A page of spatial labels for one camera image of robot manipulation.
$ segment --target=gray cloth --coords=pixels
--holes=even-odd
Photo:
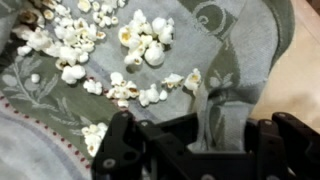
[[[63,3],[76,7],[77,2]],[[91,19],[89,14],[72,9],[74,17]],[[121,46],[117,33],[137,9],[149,22],[156,17],[172,17],[175,21],[174,43],[159,67],[145,62],[126,67],[123,62],[127,49]],[[130,100],[129,110],[138,120],[154,122],[197,112],[200,133],[193,150],[241,151],[244,122],[259,99],[272,65],[291,42],[294,21],[290,1],[129,0],[116,16],[119,25],[104,30],[107,39],[97,43],[85,65],[88,75],[111,88],[110,73],[117,71],[139,89],[156,83],[160,91],[161,80],[170,73],[187,77],[198,68],[203,82],[196,96],[177,88],[166,101],[147,108]],[[17,57],[19,43],[8,44],[1,56],[0,87],[4,94],[17,109],[45,122],[86,153],[79,130],[87,122],[108,122],[118,110],[106,98],[88,95],[81,85],[65,85],[52,58],[42,53]],[[46,79],[38,89],[30,84],[33,72]]]

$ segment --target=fabric cloth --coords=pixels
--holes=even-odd
[[[76,1],[63,1],[76,7]],[[88,17],[71,8],[74,17]],[[128,24],[141,9],[151,22],[156,17],[175,21],[174,43],[165,52],[160,67],[126,67],[127,49],[117,38],[120,27]],[[106,41],[96,46],[85,65],[89,76],[111,88],[110,73],[118,71],[139,89],[148,89],[170,73],[187,77],[193,68],[201,72],[203,83],[196,96],[184,88],[169,93],[168,100],[141,107],[130,100],[129,110],[138,120],[161,122],[197,112],[200,134],[194,150],[242,150],[242,132],[257,102],[269,71],[291,41],[293,14],[289,0],[130,0],[116,16],[120,24],[105,30]],[[87,157],[80,129],[90,123],[106,122],[119,111],[105,97],[89,95],[81,84],[69,87],[60,80],[54,59],[42,53],[17,57],[23,42],[7,44],[0,58],[0,87],[10,103],[67,138]],[[41,83],[30,82],[39,73]]]
[[[26,118],[0,100],[0,179],[88,180],[83,156],[66,140],[35,119]]]

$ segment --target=white popcorn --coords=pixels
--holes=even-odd
[[[150,101],[145,90],[140,90],[139,102],[143,107],[149,105]]]
[[[127,108],[127,107],[129,107],[129,102],[127,100],[125,100],[125,99],[119,99],[118,100],[118,106]]]
[[[67,29],[65,29],[64,27],[62,26],[56,26],[54,28],[54,32],[57,36],[58,39],[64,39],[66,33],[67,33]]]
[[[167,21],[163,18],[158,17],[152,21],[152,28],[156,34],[161,34],[166,25]]]
[[[27,41],[33,31],[26,25],[18,25],[17,27],[12,29],[12,32],[16,34],[16,36],[20,39]]]
[[[136,33],[131,33],[128,41],[129,49],[136,49],[140,45],[140,36]]]
[[[101,5],[101,11],[103,12],[103,13],[112,13],[113,12],[113,8],[111,7],[111,6],[109,6],[109,5],[107,5],[107,4],[102,4]]]
[[[94,12],[92,14],[92,18],[95,23],[100,23],[102,21],[100,14],[98,12]]]
[[[123,8],[126,5],[125,0],[118,0],[119,7]]]
[[[163,44],[171,44],[173,42],[172,39],[173,26],[167,25],[163,31],[159,34],[159,41]]]
[[[38,84],[40,82],[40,75],[39,74],[32,74],[31,75],[31,82]]]
[[[141,9],[138,9],[134,12],[133,15],[133,20],[139,22],[139,23],[146,23],[147,22],[147,18],[144,16],[143,12],[141,11]]]
[[[145,60],[151,66],[158,66],[164,62],[163,47],[159,43],[151,43],[149,49],[146,50],[144,55]]]
[[[60,23],[60,21],[61,21],[61,18],[59,18],[59,17],[54,18],[54,22]]]
[[[51,41],[52,39],[48,37],[47,31],[41,31],[40,28],[37,28],[35,32],[30,34],[27,45],[36,51],[40,51],[50,47]]]
[[[32,51],[32,48],[30,46],[22,46],[18,47],[18,55],[19,56],[25,56],[29,54]]]
[[[83,52],[80,56],[79,56],[79,62],[80,63],[85,63],[89,60],[89,53],[88,52]]]
[[[68,62],[66,60],[63,59],[58,59],[55,63],[56,68],[59,70],[63,70],[63,68],[68,64]]]
[[[124,63],[127,65],[130,65],[130,64],[140,65],[142,63],[142,58],[137,54],[132,54],[132,55],[129,54],[124,58]]]
[[[49,56],[52,57],[59,57],[60,48],[62,47],[62,43],[60,41],[57,41],[55,43],[51,42],[50,46],[48,48],[42,49],[42,51]]]
[[[100,10],[100,4],[97,2],[97,1],[94,1],[92,3],[92,8],[95,12],[99,11]]]
[[[184,86],[187,89],[191,90],[195,95],[199,88],[200,83],[201,83],[201,74],[200,74],[200,71],[197,68],[195,68],[193,69],[193,72],[188,75],[186,81],[184,82]]]
[[[111,85],[113,85],[113,86],[114,85],[121,86],[121,85],[125,84],[123,76],[119,72],[111,73],[110,74],[110,79],[111,79]]]
[[[84,52],[92,52],[94,50],[94,42],[87,41],[86,43],[81,45],[81,49]]]
[[[63,16],[63,17],[69,17],[70,16],[70,8],[66,8],[64,7],[63,5],[61,4],[58,4],[56,7],[55,7],[55,11],[60,15],[60,16]]]
[[[119,23],[118,18],[117,18],[117,17],[115,17],[115,16],[113,16],[113,17],[111,18],[111,24],[113,24],[113,25],[117,25],[118,23]]]
[[[80,65],[72,67],[72,75],[76,79],[82,79],[86,75],[86,70]]]
[[[129,40],[131,39],[131,33],[128,26],[120,28],[118,38],[123,46],[129,47]]]
[[[149,105],[149,103],[157,103],[159,100],[160,94],[155,84],[152,84],[148,90],[140,90],[139,101],[143,107]]]
[[[96,36],[98,39],[104,39],[106,37],[106,33],[99,31],[97,32]]]
[[[91,9],[91,3],[88,0],[79,0],[78,1],[78,8],[87,13]]]
[[[97,27],[94,24],[90,24],[90,26],[87,28],[87,35],[89,40],[97,40]]]
[[[73,20],[71,18],[64,17],[59,22],[59,25],[62,26],[62,27],[72,26],[73,25]]]
[[[162,90],[159,96],[159,99],[161,101],[165,101],[168,98],[168,92],[165,90]]]
[[[64,59],[70,66],[74,66],[77,62],[79,54],[71,47],[63,46],[60,48],[60,59]]]
[[[108,126],[104,123],[99,123],[97,126],[92,124],[89,128],[84,127],[81,129],[87,145],[87,150],[91,156],[94,157],[96,155],[107,130]]]
[[[129,97],[136,98],[139,96],[140,93],[137,89],[137,85],[132,81],[128,81],[125,87],[128,89]]]
[[[152,84],[151,88],[146,91],[148,99],[152,103],[157,103],[159,101],[160,94],[157,91],[156,84]]]
[[[102,93],[102,84],[100,82],[94,82],[92,79],[85,81],[83,88],[88,91],[88,93],[101,95]]]
[[[171,73],[169,77],[164,78],[162,84],[167,84],[168,88],[171,89],[173,87],[178,87],[181,85],[184,77]]]
[[[152,35],[153,34],[153,30],[151,27],[151,24],[146,22],[142,25],[142,31],[148,35]]]
[[[54,18],[54,13],[49,9],[44,10],[43,15],[44,15],[44,18],[47,20],[52,20]]]
[[[88,28],[89,25],[87,23],[87,21],[83,18],[79,18],[77,20],[73,21],[73,26],[76,30],[83,30],[83,28]]]
[[[77,82],[77,79],[72,74],[72,67],[70,66],[66,66],[63,68],[61,79],[67,84],[75,84]]]

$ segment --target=black plastic object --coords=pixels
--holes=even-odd
[[[319,134],[289,114],[272,119],[247,122],[244,153],[194,154],[187,145],[197,138],[196,114],[156,125],[120,112],[94,158],[92,177],[139,180],[145,168],[151,180],[319,180]]]

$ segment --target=screw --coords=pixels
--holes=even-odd
[[[215,178],[210,174],[205,174],[201,177],[201,180],[215,180]]]
[[[128,117],[128,113],[123,113],[122,117]]]
[[[148,126],[148,122],[144,121],[141,123],[142,126]]]
[[[103,167],[106,169],[111,169],[116,165],[116,160],[114,159],[106,159],[103,161]]]
[[[266,180],[280,180],[280,179],[277,176],[270,175],[270,176],[267,176]]]
[[[264,123],[266,123],[267,125],[271,125],[272,121],[265,121]]]

